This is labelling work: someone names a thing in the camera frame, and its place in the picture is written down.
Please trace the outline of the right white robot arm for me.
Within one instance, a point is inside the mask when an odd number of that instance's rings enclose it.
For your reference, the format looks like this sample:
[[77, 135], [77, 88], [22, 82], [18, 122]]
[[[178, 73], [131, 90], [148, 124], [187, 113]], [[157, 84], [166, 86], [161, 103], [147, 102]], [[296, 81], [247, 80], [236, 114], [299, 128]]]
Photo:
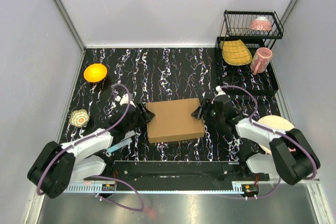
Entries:
[[239, 176], [250, 180], [263, 173], [279, 176], [288, 185], [295, 185], [303, 179], [313, 179], [320, 163], [298, 129], [289, 131], [271, 128], [239, 113], [226, 94], [214, 99], [204, 98], [192, 117], [207, 123], [214, 123], [219, 129], [245, 138], [268, 148], [270, 154], [249, 154], [244, 164], [238, 167]]

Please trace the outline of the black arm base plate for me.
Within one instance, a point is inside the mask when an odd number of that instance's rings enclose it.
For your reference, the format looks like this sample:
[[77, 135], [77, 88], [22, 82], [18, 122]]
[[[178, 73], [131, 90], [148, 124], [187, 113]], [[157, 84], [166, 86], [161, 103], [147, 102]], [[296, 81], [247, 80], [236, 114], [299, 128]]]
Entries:
[[267, 182], [269, 175], [254, 174], [238, 162], [114, 161], [102, 176], [121, 179], [137, 191], [233, 190], [233, 182]]

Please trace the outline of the brown cardboard box sheet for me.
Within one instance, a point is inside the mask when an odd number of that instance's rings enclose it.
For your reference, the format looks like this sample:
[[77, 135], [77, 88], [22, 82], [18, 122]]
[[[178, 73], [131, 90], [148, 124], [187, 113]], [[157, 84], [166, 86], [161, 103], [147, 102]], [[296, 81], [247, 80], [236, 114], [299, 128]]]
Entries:
[[197, 98], [148, 103], [146, 108], [155, 114], [147, 124], [149, 142], [169, 143], [202, 138], [205, 135], [204, 123], [191, 116], [199, 105]]

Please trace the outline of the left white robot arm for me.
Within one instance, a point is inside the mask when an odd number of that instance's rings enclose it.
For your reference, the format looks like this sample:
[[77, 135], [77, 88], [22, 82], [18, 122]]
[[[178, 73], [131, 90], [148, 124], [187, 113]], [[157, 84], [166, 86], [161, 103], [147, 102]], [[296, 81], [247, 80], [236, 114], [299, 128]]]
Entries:
[[126, 105], [121, 118], [107, 129], [75, 141], [59, 144], [51, 141], [42, 149], [27, 178], [37, 188], [38, 195], [56, 198], [71, 183], [99, 176], [103, 180], [113, 175], [113, 167], [97, 153], [112, 154], [132, 143], [135, 129], [151, 122], [155, 114], [142, 103]]

